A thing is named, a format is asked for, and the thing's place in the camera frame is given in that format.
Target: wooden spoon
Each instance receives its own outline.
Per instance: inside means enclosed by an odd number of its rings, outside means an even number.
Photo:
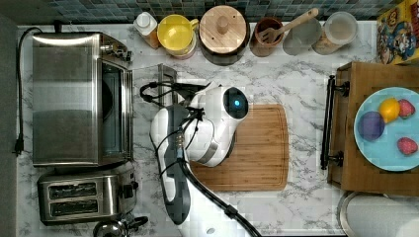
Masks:
[[[265,31],[259,33],[259,38],[264,42],[273,42],[280,34],[283,34],[284,32],[289,31],[290,29],[312,18],[315,18],[317,15],[318,15],[318,9],[313,8],[277,30],[273,28],[266,29]]]

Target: toaster oven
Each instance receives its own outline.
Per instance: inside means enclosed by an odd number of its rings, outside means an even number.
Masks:
[[[99,167],[132,156],[130,52],[102,33],[35,34],[34,166]]]

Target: tray handle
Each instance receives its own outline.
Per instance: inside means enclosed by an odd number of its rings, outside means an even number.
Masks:
[[[327,82],[327,99],[326,99],[326,110],[324,114],[324,125],[323,125],[323,141],[321,143],[321,154],[320,154],[320,166],[322,170],[326,170],[329,161],[334,161],[338,166],[343,166],[343,151],[338,151],[336,155],[329,155],[330,148],[330,137],[332,133],[332,119],[333,119],[333,102],[335,99],[335,91],[342,94],[343,97],[349,96],[350,83],[346,81],[342,86],[336,86],[336,80],[334,75],[329,76]]]

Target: wooden cutting board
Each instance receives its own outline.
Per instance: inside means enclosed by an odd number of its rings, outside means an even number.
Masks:
[[[237,127],[230,156],[213,168],[196,162],[191,162],[191,168],[212,191],[283,190],[287,184],[289,158],[284,108],[254,105]]]

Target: stainless steel appliance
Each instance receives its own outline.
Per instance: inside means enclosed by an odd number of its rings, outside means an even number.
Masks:
[[[130,52],[102,33],[35,34],[34,166],[132,157]]]
[[[43,224],[118,219],[134,208],[138,183],[130,162],[90,170],[55,169],[38,179]]]

